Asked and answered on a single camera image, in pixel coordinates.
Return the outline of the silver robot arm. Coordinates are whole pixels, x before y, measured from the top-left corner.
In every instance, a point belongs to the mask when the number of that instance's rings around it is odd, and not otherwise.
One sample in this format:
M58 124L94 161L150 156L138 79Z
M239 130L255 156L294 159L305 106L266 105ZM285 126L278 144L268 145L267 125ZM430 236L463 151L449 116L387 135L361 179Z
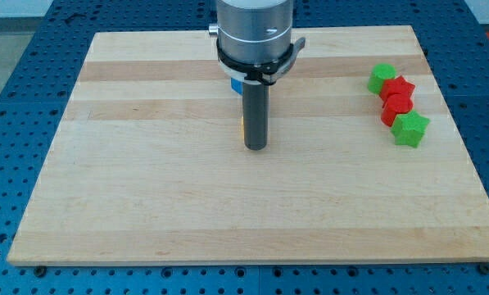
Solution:
M263 64L290 47L293 0L216 0L218 44L231 59Z

